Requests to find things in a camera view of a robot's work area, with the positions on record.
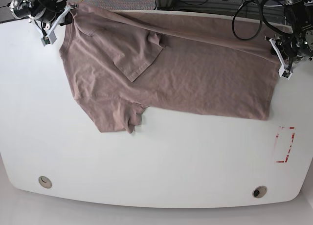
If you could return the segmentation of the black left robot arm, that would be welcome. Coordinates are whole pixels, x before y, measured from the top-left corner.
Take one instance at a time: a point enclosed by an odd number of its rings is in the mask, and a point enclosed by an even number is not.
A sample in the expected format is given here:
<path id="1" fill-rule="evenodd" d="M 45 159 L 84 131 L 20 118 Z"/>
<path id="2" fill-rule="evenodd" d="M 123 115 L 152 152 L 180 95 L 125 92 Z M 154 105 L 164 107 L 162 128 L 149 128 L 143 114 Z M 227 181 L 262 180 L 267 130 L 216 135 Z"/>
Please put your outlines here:
<path id="1" fill-rule="evenodd" d="M 259 5 L 263 10 L 266 2 Z M 306 6 L 312 0 L 273 0 L 284 8 L 284 18 L 292 32 L 284 32 L 271 25 L 265 17 L 263 23 L 276 33 L 276 38 L 266 37 L 281 63 L 279 76 L 291 78 L 294 68 L 301 62 L 313 59 L 313 7 Z"/>

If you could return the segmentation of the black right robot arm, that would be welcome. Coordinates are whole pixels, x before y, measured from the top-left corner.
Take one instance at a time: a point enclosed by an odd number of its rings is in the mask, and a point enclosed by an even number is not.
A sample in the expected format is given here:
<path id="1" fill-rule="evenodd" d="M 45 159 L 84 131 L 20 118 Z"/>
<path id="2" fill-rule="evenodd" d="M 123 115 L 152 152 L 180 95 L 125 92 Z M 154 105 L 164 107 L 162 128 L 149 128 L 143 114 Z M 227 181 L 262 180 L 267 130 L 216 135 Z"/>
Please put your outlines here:
<path id="1" fill-rule="evenodd" d="M 76 4 L 68 4 L 67 0 L 12 0 L 9 5 L 15 19 L 30 19 L 41 34 L 44 46 L 56 41 L 54 30 L 58 25 L 72 22 L 69 12 L 76 7 Z"/>

